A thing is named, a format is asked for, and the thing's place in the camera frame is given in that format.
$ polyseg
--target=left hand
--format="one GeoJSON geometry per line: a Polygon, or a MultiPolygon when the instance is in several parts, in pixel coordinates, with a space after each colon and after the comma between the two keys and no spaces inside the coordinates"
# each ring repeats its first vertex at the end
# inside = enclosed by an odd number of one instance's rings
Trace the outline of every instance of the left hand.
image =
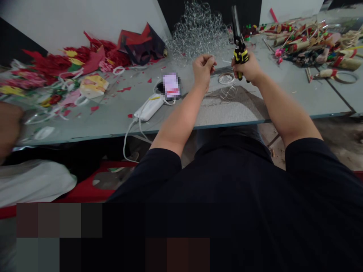
{"type": "Polygon", "coordinates": [[[200,55],[193,62],[194,86],[204,94],[209,89],[211,74],[216,71],[214,65],[217,65],[214,57],[207,54],[200,55]]]}

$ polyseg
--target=table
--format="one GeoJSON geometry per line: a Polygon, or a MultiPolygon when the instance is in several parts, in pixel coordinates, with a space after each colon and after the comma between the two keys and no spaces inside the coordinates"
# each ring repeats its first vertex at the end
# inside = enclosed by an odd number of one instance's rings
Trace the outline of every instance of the table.
{"type": "MultiPolygon", "coordinates": [[[[296,67],[288,61],[284,61],[278,66],[261,36],[253,37],[251,42],[256,44],[253,51],[263,70],[287,93],[291,94],[312,118],[340,116],[351,112],[326,81],[313,81],[309,84],[304,69],[296,67]]],[[[226,61],[231,60],[233,49],[233,45],[228,46],[216,57],[217,69],[229,65],[226,61]]],[[[133,76],[135,74],[133,70],[125,71],[119,77],[111,75],[107,79],[110,86],[112,87],[117,80],[119,83],[107,90],[103,97],[95,98],[86,105],[71,108],[67,115],[68,121],[55,117],[40,124],[24,125],[17,145],[56,144],[124,136],[133,120],[129,114],[135,113],[153,93],[155,84],[162,77],[162,69],[178,73],[181,78],[182,95],[191,89],[194,83],[191,64],[180,67],[170,59],[162,59],[157,63],[149,64],[144,73],[137,76],[133,76]],[[31,139],[31,135],[36,130],[45,126],[54,127],[55,131],[44,140],[31,139]]],[[[317,73],[314,68],[311,70],[312,74],[317,73]]],[[[226,102],[217,97],[208,97],[224,87],[218,83],[217,76],[211,78],[210,88],[202,102],[195,129],[270,121],[257,87],[247,83],[245,79],[235,80],[234,83],[239,92],[232,102],[226,102]]],[[[182,99],[179,99],[174,106],[163,105],[148,122],[142,124],[142,130],[145,133],[159,131],[163,121],[181,102],[182,99]]],[[[132,127],[130,134],[140,134],[137,125],[132,127]]]]}
{"type": "MultiPolygon", "coordinates": [[[[360,41],[357,46],[362,46],[363,41],[360,41]]],[[[363,48],[358,49],[358,53],[363,55],[363,48]]],[[[323,65],[319,70],[330,68],[327,65],[323,65]]],[[[328,79],[329,83],[332,87],[338,92],[342,98],[350,105],[351,108],[354,109],[351,117],[363,116],[363,91],[362,91],[362,80],[363,80],[363,65],[361,65],[356,71],[355,74],[359,76],[359,79],[354,84],[343,84],[335,81],[334,79],[328,79]]]]}

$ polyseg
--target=black wall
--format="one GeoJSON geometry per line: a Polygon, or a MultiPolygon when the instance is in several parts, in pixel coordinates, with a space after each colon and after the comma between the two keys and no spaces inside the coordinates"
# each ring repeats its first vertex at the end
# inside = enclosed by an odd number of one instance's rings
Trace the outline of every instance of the black wall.
{"type": "MultiPolygon", "coordinates": [[[[174,0],[173,4],[170,3],[170,0],[158,0],[158,2],[169,30],[173,33],[174,25],[180,21],[180,17],[184,14],[184,0],[174,0]]],[[[241,28],[242,25],[259,25],[262,0],[203,0],[202,2],[209,3],[212,12],[220,12],[226,25],[232,24],[231,7],[233,5],[237,5],[241,28]]]]}
{"type": "Polygon", "coordinates": [[[0,18],[0,65],[9,67],[13,59],[25,64],[30,63],[33,58],[22,49],[38,51],[43,56],[48,54],[47,50],[0,18]]]}

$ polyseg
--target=hand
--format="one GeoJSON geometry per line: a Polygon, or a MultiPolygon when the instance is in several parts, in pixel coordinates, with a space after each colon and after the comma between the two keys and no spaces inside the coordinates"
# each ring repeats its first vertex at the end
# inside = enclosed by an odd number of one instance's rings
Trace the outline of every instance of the hand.
{"type": "Polygon", "coordinates": [[[216,71],[214,65],[217,65],[214,57],[207,54],[200,55],[193,62],[194,86],[204,93],[209,89],[211,74],[216,71]]]}
{"type": "Polygon", "coordinates": [[[234,77],[238,78],[237,72],[242,72],[246,77],[246,80],[251,81],[252,85],[256,86],[261,76],[264,76],[264,72],[261,70],[260,65],[253,52],[248,53],[248,61],[244,64],[236,64],[233,58],[231,66],[233,67],[234,77]]]}

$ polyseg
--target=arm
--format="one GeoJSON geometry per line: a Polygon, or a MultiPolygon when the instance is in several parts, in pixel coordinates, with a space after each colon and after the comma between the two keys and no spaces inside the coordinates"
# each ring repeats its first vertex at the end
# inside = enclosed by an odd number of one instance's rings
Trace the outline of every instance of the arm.
{"type": "Polygon", "coordinates": [[[169,149],[182,155],[186,141],[193,130],[203,97],[209,88],[211,74],[215,71],[214,57],[199,56],[193,63],[194,86],[162,125],[150,149],[169,149]]]}
{"type": "Polygon", "coordinates": [[[285,147],[302,138],[322,137],[313,121],[304,109],[280,88],[258,65],[253,53],[249,53],[249,61],[234,65],[233,70],[242,72],[247,80],[258,87],[265,101],[268,114],[280,134],[285,147]]]}
{"type": "Polygon", "coordinates": [[[11,154],[18,140],[22,116],[20,107],[0,102],[0,164],[11,154]]]}

